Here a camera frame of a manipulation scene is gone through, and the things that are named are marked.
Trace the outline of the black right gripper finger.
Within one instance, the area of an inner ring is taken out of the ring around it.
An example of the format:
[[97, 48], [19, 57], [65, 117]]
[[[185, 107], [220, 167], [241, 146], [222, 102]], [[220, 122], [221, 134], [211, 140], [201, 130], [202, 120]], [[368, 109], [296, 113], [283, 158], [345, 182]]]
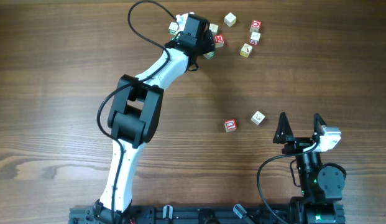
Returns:
[[293, 131], [288, 122], [288, 118], [285, 112], [282, 112], [279, 117], [277, 130], [273, 137], [273, 143], [285, 144], [294, 141]]
[[319, 113], [314, 114], [314, 133], [316, 135], [322, 136], [324, 134], [323, 126], [326, 126], [327, 124], [323, 120], [323, 118], [320, 116]]

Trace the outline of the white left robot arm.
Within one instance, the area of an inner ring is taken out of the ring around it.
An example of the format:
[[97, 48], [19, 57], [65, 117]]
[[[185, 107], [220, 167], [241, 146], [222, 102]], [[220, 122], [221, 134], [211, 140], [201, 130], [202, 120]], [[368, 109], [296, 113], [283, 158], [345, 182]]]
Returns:
[[207, 19], [192, 12], [176, 19], [177, 33], [161, 47], [161, 57], [141, 74], [123, 75], [104, 99], [112, 101], [107, 136], [113, 141], [113, 158], [106, 188], [86, 217], [88, 223], [133, 222], [133, 180], [140, 154], [156, 132], [164, 91], [179, 76], [198, 69], [198, 56], [214, 51]]

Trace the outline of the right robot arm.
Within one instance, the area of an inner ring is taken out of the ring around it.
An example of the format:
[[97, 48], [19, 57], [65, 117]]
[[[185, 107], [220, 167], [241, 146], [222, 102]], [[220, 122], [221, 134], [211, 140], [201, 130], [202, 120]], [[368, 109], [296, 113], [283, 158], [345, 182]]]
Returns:
[[341, 140], [341, 131], [328, 126], [322, 117], [314, 115], [314, 133], [311, 137], [298, 138], [281, 113], [273, 142], [283, 144], [282, 154], [295, 158], [302, 196], [293, 197], [284, 219], [287, 223], [345, 223], [342, 190], [346, 170], [338, 164], [321, 162], [321, 153], [332, 150]]

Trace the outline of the red U letter block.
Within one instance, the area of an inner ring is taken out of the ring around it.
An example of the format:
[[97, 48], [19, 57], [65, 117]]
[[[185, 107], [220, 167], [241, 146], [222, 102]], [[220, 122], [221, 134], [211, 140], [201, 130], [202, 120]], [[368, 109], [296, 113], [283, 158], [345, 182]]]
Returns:
[[237, 123], [235, 119], [229, 119], [224, 122], [226, 132], [232, 132], [237, 129]]

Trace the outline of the blue-sided white block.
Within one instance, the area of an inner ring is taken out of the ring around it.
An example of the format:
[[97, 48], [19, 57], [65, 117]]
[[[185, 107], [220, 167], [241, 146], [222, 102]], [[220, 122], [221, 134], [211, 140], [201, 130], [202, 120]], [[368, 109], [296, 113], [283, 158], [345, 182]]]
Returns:
[[260, 111], [256, 111], [254, 115], [251, 117], [251, 121], [256, 125], [259, 125], [265, 119], [265, 115]]

